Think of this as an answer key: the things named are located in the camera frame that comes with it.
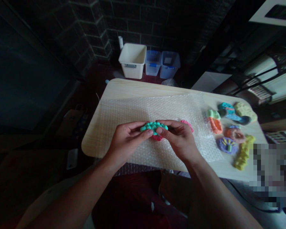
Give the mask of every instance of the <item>yellow play dough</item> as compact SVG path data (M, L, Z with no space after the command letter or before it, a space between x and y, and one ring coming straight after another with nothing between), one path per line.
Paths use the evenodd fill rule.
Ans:
M249 159L249 151L253 149L253 143L255 141L255 137L252 135L246 136L246 141L240 144L240 152L235 160L234 167L238 170L244 170L247 165L247 160Z
M257 121L257 114L250 106L242 102L237 102L234 105L234 109L239 116L249 116L251 118L251 122Z

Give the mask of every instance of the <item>forearm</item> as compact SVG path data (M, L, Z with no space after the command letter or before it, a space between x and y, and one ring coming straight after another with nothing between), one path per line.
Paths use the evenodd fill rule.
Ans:
M212 226L262 228L202 157L194 163L185 162L185 165L203 202L204 214L209 216Z
M102 160L27 228L82 228L96 202L119 167Z

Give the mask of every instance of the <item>white panel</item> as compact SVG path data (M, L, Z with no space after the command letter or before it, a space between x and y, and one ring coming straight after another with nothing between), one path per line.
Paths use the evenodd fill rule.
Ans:
M205 72L191 89L196 91L212 92L230 76L230 74Z

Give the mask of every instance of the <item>purple play dough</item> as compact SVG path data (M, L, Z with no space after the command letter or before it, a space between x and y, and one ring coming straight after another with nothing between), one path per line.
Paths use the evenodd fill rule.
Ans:
M232 146L231 152L229 152L229 151L227 150L227 146L223 144L223 142L224 142L223 139L226 139L227 145L231 145L231 146ZM225 152L225 153L227 153L227 154L230 154L230 155L236 154L236 152L237 152L237 150L238 150L237 144L236 144L231 138L227 138L227 137L223 137L223 138L218 139L218 140L217 140L217 145L218 145L218 148L219 148L221 151L223 151L223 152Z

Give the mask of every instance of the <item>cable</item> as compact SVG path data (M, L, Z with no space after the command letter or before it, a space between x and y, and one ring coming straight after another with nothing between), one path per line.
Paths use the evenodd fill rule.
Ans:
M280 76L281 76L281 74L277 74L277 75L275 75L275 76L273 76L273 77L271 77L271 78L269 78L269 79L267 79L267 80L264 80L264 81L262 81L262 82L253 84L253 85L248 86L248 87L244 87L244 88L238 90L237 92L233 93L233 95L237 95L238 93L240 93L240 92L242 92L242 91L244 91L244 90L247 90L247 89L249 89L249 88L252 88L252 87L255 87L255 86L259 86L259 85L261 85L261 84L264 84L264 83L267 83L267 82L269 82L269 81L272 81L272 80L274 80L274 79L276 79L276 78L278 78L278 77L280 77Z
M227 180L231 185L232 187L235 189L235 191L237 191L237 193L241 196L241 198L243 198L248 204L250 204L252 207L256 208L257 210L260 210L262 212L266 212L266 213L280 213L282 211L281 208L277 208L276 210L263 210L263 209L260 209L256 206L254 206L253 204L251 204L249 201L247 201L243 196L242 194L239 192L239 190L234 186L234 184L232 184L231 181Z
M243 82L243 84L241 85L241 87L244 86L246 83L250 82L251 80L253 80L253 79L255 79L255 78L257 78L257 77L259 77L259 76L261 76L261 75L263 75L263 74L266 74L266 73L268 73L268 72L271 72L272 70L274 70L274 69L276 69L276 68L277 68L277 66L275 66L275 67L273 67L273 68L271 68L271 69L269 69L269 70L267 70L267 71L264 71L264 72L262 72L262 73L260 73L260 74L258 74L258 75L253 76L252 78L250 78L250 79L246 80L245 82Z
M99 99L99 96L98 96L98 94L96 93L96 96L98 97L98 99Z

